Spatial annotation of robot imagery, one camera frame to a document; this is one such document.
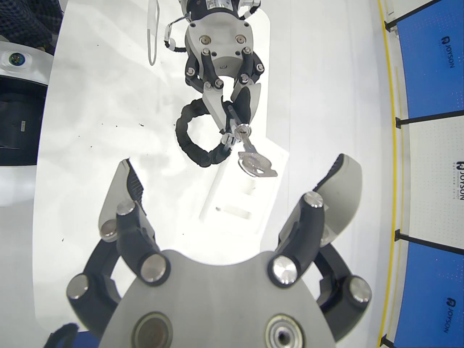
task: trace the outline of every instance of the joyson logo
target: joyson logo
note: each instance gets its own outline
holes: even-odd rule
[[[444,55],[447,60],[447,65],[449,68],[454,68],[454,57],[453,49],[451,48],[451,38],[449,36],[443,37],[441,39],[441,45],[444,46]]]
[[[448,310],[446,313],[446,320],[444,322],[443,332],[448,333],[450,331],[451,322],[453,320],[453,315],[454,315],[453,308],[456,307],[456,300],[452,299],[451,297],[448,297],[446,305],[448,306]]]
[[[456,162],[455,176],[453,177],[453,183],[456,185],[453,189],[453,197],[459,200],[464,200],[464,161]]]

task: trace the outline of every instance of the person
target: person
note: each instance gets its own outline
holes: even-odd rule
[[[0,0],[0,35],[10,42],[54,54],[62,20],[59,0]]]

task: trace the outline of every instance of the white floor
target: white floor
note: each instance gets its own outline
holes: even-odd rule
[[[66,0],[60,1],[64,9]],[[262,249],[275,247],[297,198],[318,183],[338,153],[357,159],[364,172],[361,206],[334,245],[374,297],[368,314],[338,346],[375,347],[393,193],[391,107],[377,1],[263,0],[262,8],[271,22],[267,135],[290,153]],[[0,209],[0,263],[7,272],[0,335],[9,347],[41,347],[48,331],[35,323],[32,309],[32,201],[17,207]],[[11,221],[14,210],[23,213]],[[318,278],[312,269],[305,277],[314,294]],[[18,312],[12,318],[13,304]],[[25,327],[28,333],[22,333]]]

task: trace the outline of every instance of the label sticker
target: label sticker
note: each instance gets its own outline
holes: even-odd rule
[[[233,11],[232,0],[206,0],[208,10],[216,8],[226,8]]]

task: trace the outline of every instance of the metal key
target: metal key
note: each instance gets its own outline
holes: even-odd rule
[[[228,107],[229,112],[237,123],[234,129],[234,136],[243,142],[245,152],[239,152],[239,166],[248,175],[257,177],[276,177],[277,171],[271,169],[272,163],[265,156],[257,152],[256,147],[250,141],[252,128],[247,123],[240,123],[237,113],[232,106]]]

